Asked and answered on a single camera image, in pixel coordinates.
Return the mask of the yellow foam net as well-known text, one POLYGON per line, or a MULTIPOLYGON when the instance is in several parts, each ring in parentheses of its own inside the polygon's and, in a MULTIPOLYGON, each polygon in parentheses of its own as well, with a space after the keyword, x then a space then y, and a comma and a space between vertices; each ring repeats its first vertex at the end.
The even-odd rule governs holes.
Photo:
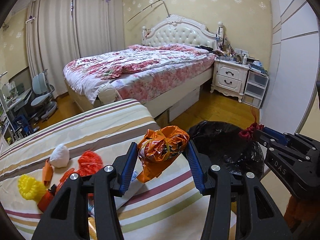
POLYGON ((24 199, 34 200, 36 202, 39 202, 47 192, 42 182, 26 174, 19 177, 18 190, 24 199))

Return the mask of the small orange wrapper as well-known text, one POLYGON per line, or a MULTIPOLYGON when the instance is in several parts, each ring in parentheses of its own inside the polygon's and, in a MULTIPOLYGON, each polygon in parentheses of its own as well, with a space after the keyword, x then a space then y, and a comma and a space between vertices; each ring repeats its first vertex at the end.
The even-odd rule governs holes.
POLYGON ((44 167, 42 168, 42 183, 44 186, 49 186, 53 177, 53 167, 49 160, 46 160, 44 167))

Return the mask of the red foam net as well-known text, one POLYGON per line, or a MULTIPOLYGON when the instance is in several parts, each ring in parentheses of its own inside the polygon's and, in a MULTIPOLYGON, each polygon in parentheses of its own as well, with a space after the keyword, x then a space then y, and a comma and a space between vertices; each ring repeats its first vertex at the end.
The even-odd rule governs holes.
POLYGON ((94 175, 103 168, 101 157, 92 151, 84 152, 79 158, 78 163, 79 169, 77 170, 77 173, 81 177, 94 175))

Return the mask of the white tissue ball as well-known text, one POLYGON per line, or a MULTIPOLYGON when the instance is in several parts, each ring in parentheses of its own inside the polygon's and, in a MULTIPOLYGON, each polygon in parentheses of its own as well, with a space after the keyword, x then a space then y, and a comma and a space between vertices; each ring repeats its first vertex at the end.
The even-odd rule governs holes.
POLYGON ((64 144, 59 144, 51 153, 49 163, 55 168, 63 168, 67 167, 69 159, 69 149, 64 144))

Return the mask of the orange snack bag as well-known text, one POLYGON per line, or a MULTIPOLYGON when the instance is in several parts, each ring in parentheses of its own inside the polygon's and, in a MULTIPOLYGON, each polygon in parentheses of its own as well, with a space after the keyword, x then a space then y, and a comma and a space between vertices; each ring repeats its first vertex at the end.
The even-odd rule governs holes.
POLYGON ((159 177, 185 150, 188 141, 189 134, 177 126, 147 130, 138 144, 138 157, 143 170, 137 179, 146 183, 159 177))

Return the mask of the red plastic bag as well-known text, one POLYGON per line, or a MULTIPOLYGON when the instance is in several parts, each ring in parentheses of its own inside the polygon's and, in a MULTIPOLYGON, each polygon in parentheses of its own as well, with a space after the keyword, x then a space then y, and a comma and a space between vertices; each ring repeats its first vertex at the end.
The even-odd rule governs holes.
POLYGON ((254 136, 257 131, 262 131, 264 129, 264 125, 260 124, 257 119, 257 113, 255 108, 251 106, 251 114, 253 115, 254 122, 247 127, 246 129, 239 132, 238 136, 244 141, 252 141, 254 140, 254 136))

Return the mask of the grey white milk powder pouch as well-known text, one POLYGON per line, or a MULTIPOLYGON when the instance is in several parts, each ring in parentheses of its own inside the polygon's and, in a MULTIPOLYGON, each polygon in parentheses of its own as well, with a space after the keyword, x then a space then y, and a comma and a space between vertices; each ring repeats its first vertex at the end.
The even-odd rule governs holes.
POLYGON ((138 172, 134 170, 131 176, 131 182, 133 182, 137 178, 137 176, 138 176, 138 172))

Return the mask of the red cylindrical tube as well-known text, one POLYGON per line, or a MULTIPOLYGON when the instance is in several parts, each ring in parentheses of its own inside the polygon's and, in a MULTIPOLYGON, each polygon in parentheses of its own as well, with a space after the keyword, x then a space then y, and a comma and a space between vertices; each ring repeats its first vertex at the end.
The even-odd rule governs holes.
POLYGON ((47 207, 55 197, 56 189, 57 189, 57 186, 53 184, 38 202, 37 207, 41 212, 44 212, 47 209, 47 207))

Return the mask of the white wardrobe door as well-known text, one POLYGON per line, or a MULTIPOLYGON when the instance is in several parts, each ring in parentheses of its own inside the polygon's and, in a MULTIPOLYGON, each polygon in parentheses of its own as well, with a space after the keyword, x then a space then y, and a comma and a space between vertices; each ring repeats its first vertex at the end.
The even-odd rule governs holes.
POLYGON ((307 0, 271 0, 272 51, 261 122, 299 132, 315 98, 319 70, 318 18, 307 0))

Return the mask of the translucent plastic drawer unit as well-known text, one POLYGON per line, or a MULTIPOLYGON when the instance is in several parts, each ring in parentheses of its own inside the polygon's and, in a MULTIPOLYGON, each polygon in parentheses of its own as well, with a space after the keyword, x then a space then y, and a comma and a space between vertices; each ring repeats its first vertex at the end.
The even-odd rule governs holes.
POLYGON ((268 75, 249 70, 242 98, 243 103, 259 109, 263 103, 268 82, 268 75))

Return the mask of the white two-drawer nightstand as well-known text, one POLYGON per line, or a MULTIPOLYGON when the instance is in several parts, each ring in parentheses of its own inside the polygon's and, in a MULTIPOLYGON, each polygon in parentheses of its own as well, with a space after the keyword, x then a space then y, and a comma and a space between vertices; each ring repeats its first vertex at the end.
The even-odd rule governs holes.
POLYGON ((210 92, 215 90, 224 96, 237 97, 242 102, 249 66, 215 58, 210 92))

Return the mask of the white storage box under bed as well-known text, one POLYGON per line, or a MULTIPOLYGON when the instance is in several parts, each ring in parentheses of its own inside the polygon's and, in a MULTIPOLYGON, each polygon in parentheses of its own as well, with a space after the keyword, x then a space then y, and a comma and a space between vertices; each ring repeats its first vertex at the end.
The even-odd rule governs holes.
POLYGON ((189 109, 192 105, 198 102, 200 97, 200 87, 197 87, 181 100, 176 102, 173 106, 169 108, 169 121, 173 121, 184 111, 189 109))

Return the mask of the study desk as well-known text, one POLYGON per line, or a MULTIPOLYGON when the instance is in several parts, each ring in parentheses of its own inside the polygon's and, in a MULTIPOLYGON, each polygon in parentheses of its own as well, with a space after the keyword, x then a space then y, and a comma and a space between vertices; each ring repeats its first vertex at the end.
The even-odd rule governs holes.
POLYGON ((16 128, 13 126, 13 120, 20 109, 28 103, 31 93, 31 88, 29 88, 19 95, 14 82, 1 83, 1 108, 3 111, 1 117, 4 116, 2 135, 5 138, 11 137, 12 142, 19 139, 16 128))

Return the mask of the floral bedding bed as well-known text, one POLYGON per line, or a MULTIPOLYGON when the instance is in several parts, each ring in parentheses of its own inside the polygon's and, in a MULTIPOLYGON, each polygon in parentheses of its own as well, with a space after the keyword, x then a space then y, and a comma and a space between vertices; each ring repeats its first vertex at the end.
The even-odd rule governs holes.
POLYGON ((85 112, 110 103, 135 99, 153 117, 184 103, 195 103, 202 84, 213 74, 216 56, 183 44, 127 49, 83 57, 63 69, 71 98, 85 112))

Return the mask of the mosquito net pole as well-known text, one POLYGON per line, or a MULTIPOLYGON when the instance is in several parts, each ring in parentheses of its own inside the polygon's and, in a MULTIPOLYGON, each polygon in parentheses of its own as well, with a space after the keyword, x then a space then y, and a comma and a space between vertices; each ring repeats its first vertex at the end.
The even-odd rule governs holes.
POLYGON ((164 5, 167 16, 170 17, 171 14, 169 13, 168 7, 165 3, 165 0, 156 0, 152 3, 150 3, 147 7, 143 8, 141 11, 139 11, 138 13, 136 13, 135 15, 133 15, 129 20, 127 20, 127 23, 129 23, 132 19, 134 19, 136 16, 138 16, 139 14, 141 14, 142 12, 144 12, 146 9, 153 7, 154 5, 156 5, 157 3, 161 3, 161 5, 164 5))

